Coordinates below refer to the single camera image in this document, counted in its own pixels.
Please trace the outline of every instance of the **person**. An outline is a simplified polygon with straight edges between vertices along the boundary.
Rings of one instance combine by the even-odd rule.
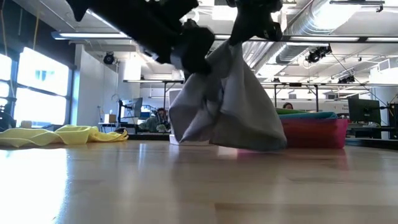
[[[167,112],[164,108],[157,109],[157,113],[155,114],[157,125],[168,125],[169,124],[169,117],[167,116]]]
[[[285,103],[283,109],[292,110],[292,109],[293,109],[293,104],[291,104],[291,103]]]
[[[156,133],[166,133],[169,132],[170,123],[167,112],[164,108],[159,108],[152,111],[155,116],[148,118],[145,122],[141,123],[139,127],[143,130],[148,130],[149,132]]]

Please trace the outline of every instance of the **window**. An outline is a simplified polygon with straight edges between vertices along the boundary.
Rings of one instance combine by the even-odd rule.
[[[69,102],[66,65],[25,48],[19,60],[14,119],[32,121],[33,127],[63,125]]]
[[[11,58],[0,54],[0,97],[7,97],[9,93],[8,80],[11,77]],[[0,105],[6,105],[7,100],[0,98]]]
[[[19,84],[66,96],[68,77],[69,68],[66,65],[28,48],[21,53],[18,69]]]
[[[0,80],[10,80],[11,63],[11,58],[0,54]]]
[[[9,86],[7,83],[0,82],[0,96],[7,97]]]
[[[66,106],[65,97],[18,88],[14,119],[18,122],[33,121],[33,126],[36,127],[48,124],[63,125]]]

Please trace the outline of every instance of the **pink bin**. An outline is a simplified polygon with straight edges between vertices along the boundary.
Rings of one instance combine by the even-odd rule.
[[[345,145],[347,119],[283,119],[290,148],[333,148]]]

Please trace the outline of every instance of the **gray cloth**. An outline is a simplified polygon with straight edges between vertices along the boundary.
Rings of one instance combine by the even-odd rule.
[[[263,87],[243,60],[242,45],[228,41],[208,57],[209,75],[193,74],[172,103],[169,116],[179,142],[274,151],[287,142]]]

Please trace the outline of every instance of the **green cloth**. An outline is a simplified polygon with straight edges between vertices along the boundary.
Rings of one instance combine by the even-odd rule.
[[[290,109],[276,108],[276,113],[278,115],[285,115],[285,114],[297,114],[297,113],[307,113],[307,112],[299,111],[299,110],[290,110]]]
[[[148,130],[150,132],[157,132],[156,127],[157,127],[157,120],[155,117],[150,117],[139,125],[139,128],[143,130]]]

